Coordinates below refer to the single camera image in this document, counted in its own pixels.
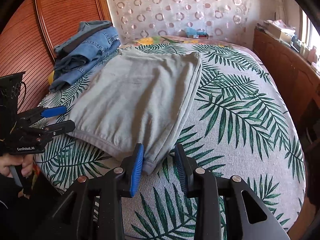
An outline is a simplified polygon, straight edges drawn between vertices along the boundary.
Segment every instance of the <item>wooden dresser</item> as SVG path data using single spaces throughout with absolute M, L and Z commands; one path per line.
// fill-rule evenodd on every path
M 320 77 L 300 54 L 258 29 L 253 52 L 274 79 L 298 133 L 303 132 L 320 117 Z

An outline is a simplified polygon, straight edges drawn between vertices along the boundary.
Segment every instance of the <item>metal screw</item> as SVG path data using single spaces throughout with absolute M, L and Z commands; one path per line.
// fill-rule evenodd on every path
M 232 176 L 232 180 L 233 180 L 234 182 L 240 182 L 240 181 L 241 181 L 241 177 L 238 176 L 238 175 L 234 175 L 234 176 Z
M 198 174 L 204 174 L 204 172 L 205 172 L 205 169 L 203 169 L 203 168 L 196 168 L 196 173 L 198 173 Z
M 123 169 L 122 169 L 121 167 L 117 167 L 117 168 L 115 168 L 115 169 L 113 170 L 113 172 L 116 173 L 116 174 L 120 174 L 120 173 L 123 172 Z
M 82 183 L 82 182 L 85 182 L 87 180 L 87 177 L 86 176 L 80 176 L 78 178 L 78 182 Z

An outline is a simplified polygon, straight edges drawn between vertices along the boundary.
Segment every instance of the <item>blue cloth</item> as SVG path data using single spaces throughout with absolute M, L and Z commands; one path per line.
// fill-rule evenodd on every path
M 77 39 L 81 39 L 81 37 L 86 38 L 90 37 L 95 32 L 98 32 L 102 29 L 106 29 L 112 26 L 112 22 L 110 21 L 90 21 L 90 22 L 80 22 L 78 31 L 75 35 L 73 35 L 70 39 L 65 41 L 64 43 L 60 45 L 54 46 L 54 52 L 56 55 L 62 54 L 63 49 L 67 46 L 69 46 L 73 41 Z
M 120 46 L 116 28 L 96 32 L 69 55 L 57 60 L 54 65 L 53 83 L 50 85 L 50 92 L 57 92 L 65 86 L 73 85 L 79 78 L 84 76 L 103 59 L 116 51 Z

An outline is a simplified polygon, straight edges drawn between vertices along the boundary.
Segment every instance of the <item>finger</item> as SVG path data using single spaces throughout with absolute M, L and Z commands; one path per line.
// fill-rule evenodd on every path
M 23 158 L 23 163 L 22 163 L 22 167 L 26 167 L 30 164 L 33 163 L 33 155 L 26 155 L 24 158 Z
M 32 173 L 32 163 L 21 170 L 21 174 L 23 177 L 30 176 L 31 173 Z
M 2 156 L 1 166 L 10 166 L 10 165 L 21 165 L 23 162 L 23 156 L 20 155 L 10 155 L 8 153 Z
M 8 166 L 0 167 L 0 173 L 6 177 L 12 178 L 12 174 L 10 173 L 10 169 Z

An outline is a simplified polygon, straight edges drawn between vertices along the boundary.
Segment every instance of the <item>bed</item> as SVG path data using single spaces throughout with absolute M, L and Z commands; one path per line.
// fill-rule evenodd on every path
M 200 86 L 177 143 L 216 176 L 245 179 L 288 230 L 304 199 L 303 152 L 290 114 L 258 57 L 249 49 L 210 40 L 165 36 L 141 43 L 145 42 L 148 45 L 133 45 L 146 53 L 202 53 Z M 115 56 L 104 59 L 70 88 L 49 93 L 40 105 L 65 105 L 69 111 L 95 73 Z M 42 119 L 35 126 L 63 120 L 64 116 Z M 80 175 L 101 176 L 119 165 L 107 153 L 68 135 L 54 138 L 35 161 L 61 192 Z M 157 173 L 143 174 L 138 193 L 123 199 L 122 208 L 127 239 L 193 239 L 196 200 L 181 192 L 173 151 Z M 220 211 L 226 239 L 222 201 Z

